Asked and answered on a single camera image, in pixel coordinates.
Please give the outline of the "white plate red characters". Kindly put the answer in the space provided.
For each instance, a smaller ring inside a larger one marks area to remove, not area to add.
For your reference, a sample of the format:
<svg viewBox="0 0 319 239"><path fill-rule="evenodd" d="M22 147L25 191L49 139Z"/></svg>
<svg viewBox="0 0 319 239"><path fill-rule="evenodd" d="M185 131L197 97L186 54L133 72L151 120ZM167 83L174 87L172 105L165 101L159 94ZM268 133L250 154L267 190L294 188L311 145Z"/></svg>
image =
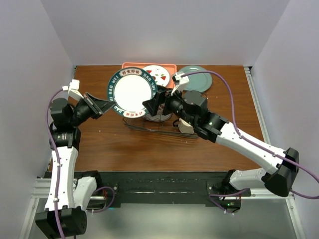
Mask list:
<svg viewBox="0 0 319 239"><path fill-rule="evenodd" d="M151 116L150 114L146 114L144 118L148 121L154 121L154 122L162 122L169 120L172 117L172 114L163 115L163 114L157 114L155 116Z"/></svg>

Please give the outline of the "black wire dish rack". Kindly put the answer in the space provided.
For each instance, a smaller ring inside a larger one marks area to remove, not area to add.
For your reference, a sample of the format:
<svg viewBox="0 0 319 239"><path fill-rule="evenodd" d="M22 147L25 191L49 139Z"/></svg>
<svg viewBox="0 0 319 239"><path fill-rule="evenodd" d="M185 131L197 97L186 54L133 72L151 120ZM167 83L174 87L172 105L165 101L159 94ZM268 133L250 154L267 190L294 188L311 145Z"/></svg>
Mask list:
<svg viewBox="0 0 319 239"><path fill-rule="evenodd" d="M196 133L181 133L177 127L173 127L172 123L176 119L179 119L179 117L176 117L174 114L172 114L172 117L169 120L162 122L148 121L144 118L144 116L140 118L123 117L122 121L125 126L133 130L183 138L199 138Z"/></svg>

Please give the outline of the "white plate dark patterned rim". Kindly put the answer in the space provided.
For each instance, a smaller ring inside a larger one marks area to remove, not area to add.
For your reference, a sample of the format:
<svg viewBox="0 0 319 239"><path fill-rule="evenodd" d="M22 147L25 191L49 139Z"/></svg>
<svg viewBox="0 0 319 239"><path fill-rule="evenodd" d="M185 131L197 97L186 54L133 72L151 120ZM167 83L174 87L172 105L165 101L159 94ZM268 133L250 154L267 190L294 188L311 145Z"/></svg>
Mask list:
<svg viewBox="0 0 319 239"><path fill-rule="evenodd" d="M146 70L127 67L116 72L108 82L107 97L115 102L113 110L125 118L141 118L149 113L143 105L158 90L153 77Z"/></svg>

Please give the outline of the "cream white mug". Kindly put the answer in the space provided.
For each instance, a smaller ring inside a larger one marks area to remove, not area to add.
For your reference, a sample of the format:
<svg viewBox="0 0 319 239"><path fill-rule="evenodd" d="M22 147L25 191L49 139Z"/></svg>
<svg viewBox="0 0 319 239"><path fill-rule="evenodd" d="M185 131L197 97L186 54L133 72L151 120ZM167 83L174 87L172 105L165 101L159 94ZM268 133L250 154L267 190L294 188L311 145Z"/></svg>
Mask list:
<svg viewBox="0 0 319 239"><path fill-rule="evenodd" d="M194 133L193 127L181 118L174 120L172 125L173 127L177 127L181 133L188 133L188 134Z"/></svg>

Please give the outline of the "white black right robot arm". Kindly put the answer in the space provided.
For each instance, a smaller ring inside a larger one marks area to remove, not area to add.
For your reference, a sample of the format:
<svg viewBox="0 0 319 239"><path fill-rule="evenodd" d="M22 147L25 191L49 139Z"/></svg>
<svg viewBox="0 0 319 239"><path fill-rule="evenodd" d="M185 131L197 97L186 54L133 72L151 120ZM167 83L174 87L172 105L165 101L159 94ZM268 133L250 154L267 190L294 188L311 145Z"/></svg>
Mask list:
<svg viewBox="0 0 319 239"><path fill-rule="evenodd" d="M288 196L298 173L295 163L299 161L299 153L295 149L283 150L240 131L226 118L209 111L207 98L198 91L182 94L159 90L152 99L143 102L152 116L159 105L164 105L163 114L175 114L202 139L229 147L260 166L254 170L230 170L222 181L226 195L266 188L277 196Z"/></svg>

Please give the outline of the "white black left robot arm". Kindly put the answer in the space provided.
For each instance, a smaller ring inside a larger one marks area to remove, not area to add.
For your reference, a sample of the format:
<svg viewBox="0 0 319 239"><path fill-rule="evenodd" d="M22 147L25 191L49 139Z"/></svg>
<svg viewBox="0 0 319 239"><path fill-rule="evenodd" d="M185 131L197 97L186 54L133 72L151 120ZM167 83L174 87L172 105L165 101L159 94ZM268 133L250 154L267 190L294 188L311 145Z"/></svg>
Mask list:
<svg viewBox="0 0 319 239"><path fill-rule="evenodd" d="M52 150L50 189L44 211L37 213L35 223L48 239L76 238L87 229L87 211L92 195L108 195L115 199L115 191L102 183L98 171L83 172L74 178L79 154L81 131L87 119L98 119L115 102L103 100L89 93L76 94L77 104L53 96L47 108L47 131Z"/></svg>

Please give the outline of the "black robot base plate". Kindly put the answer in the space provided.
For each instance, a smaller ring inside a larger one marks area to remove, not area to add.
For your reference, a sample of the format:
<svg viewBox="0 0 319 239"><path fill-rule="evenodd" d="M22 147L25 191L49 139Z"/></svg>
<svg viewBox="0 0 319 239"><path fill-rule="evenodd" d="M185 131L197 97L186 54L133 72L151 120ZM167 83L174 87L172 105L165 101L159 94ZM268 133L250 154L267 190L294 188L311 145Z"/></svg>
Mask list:
<svg viewBox="0 0 319 239"><path fill-rule="evenodd" d="M240 200L251 196L246 190L223 185L227 172L101 172L102 191L95 193L88 209L103 206L119 208L122 204L197 204L227 209L240 208Z"/></svg>

